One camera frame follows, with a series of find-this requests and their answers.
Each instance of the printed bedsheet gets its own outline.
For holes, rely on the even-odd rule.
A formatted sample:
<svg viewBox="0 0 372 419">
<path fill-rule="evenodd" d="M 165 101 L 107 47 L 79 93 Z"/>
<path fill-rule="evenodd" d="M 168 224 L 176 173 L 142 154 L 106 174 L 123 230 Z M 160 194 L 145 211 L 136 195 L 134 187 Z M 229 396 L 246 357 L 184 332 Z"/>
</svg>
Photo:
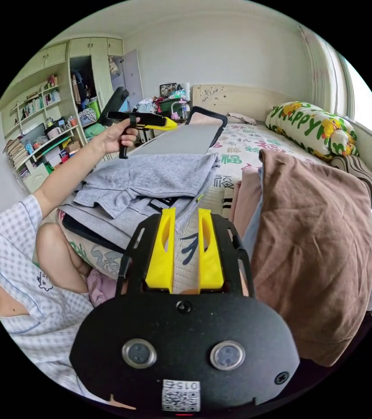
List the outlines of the printed bedsheet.
<svg viewBox="0 0 372 419">
<path fill-rule="evenodd" d="M 288 153 L 304 161 L 325 164 L 315 156 L 305 152 L 290 140 L 268 130 L 263 125 L 228 124 L 218 142 L 209 150 L 219 154 L 221 167 L 199 204 L 212 213 L 222 214 L 225 196 L 232 195 L 231 188 L 242 178 L 242 171 L 249 167 L 260 167 L 260 149 Z M 86 262 L 103 274 L 117 279 L 120 259 L 116 252 L 92 243 L 66 230 L 61 223 L 64 216 L 57 211 L 57 223 L 65 237 Z M 176 237 L 174 263 L 174 292 L 195 289 L 198 285 L 198 210 L 183 226 Z"/>
</svg>

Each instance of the plaid pajamas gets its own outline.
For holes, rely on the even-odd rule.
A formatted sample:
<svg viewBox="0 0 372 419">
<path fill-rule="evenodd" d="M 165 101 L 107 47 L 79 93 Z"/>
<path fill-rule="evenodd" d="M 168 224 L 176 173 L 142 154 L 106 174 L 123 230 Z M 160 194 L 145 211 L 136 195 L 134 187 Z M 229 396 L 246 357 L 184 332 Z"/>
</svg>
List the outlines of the plaid pajamas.
<svg viewBox="0 0 372 419">
<path fill-rule="evenodd" d="M 41 221 L 41 208 L 33 195 L 0 214 L 0 286 L 29 312 L 0 320 L 24 354 L 51 380 L 107 403 L 87 391 L 69 362 L 79 325 L 93 309 L 88 294 L 52 285 L 32 262 Z"/>
</svg>

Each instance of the brown blanket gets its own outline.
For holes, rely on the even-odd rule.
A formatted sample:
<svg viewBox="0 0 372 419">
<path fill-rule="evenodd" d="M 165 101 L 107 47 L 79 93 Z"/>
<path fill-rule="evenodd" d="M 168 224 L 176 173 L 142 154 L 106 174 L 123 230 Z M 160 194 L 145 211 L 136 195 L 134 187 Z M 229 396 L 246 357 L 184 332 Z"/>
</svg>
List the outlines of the brown blanket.
<svg viewBox="0 0 372 419">
<path fill-rule="evenodd" d="M 266 150 L 260 160 L 256 296 L 285 319 L 301 358 L 331 366 L 356 334 L 372 290 L 368 191 L 329 166 Z"/>
</svg>

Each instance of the ceiling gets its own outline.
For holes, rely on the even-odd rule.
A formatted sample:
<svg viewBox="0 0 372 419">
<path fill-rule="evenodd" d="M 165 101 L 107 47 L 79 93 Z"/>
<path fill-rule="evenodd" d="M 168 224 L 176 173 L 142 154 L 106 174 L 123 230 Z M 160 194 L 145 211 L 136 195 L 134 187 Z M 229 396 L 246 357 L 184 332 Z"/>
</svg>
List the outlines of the ceiling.
<svg viewBox="0 0 372 419">
<path fill-rule="evenodd" d="M 102 9 L 70 26 L 49 44 L 89 34 L 126 38 L 146 26 L 194 14 L 240 13 L 294 22 L 281 13 L 246 0 L 128 0 Z"/>
</svg>

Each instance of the window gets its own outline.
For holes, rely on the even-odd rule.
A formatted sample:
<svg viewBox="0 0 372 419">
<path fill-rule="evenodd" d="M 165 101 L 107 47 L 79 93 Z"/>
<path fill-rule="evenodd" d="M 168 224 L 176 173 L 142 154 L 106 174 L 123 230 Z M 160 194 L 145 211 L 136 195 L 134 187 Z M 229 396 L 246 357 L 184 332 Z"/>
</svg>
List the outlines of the window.
<svg viewBox="0 0 372 419">
<path fill-rule="evenodd" d="M 347 65 L 354 93 L 354 115 L 350 116 L 372 131 L 372 91 L 355 68 L 345 58 L 342 60 Z"/>
</svg>

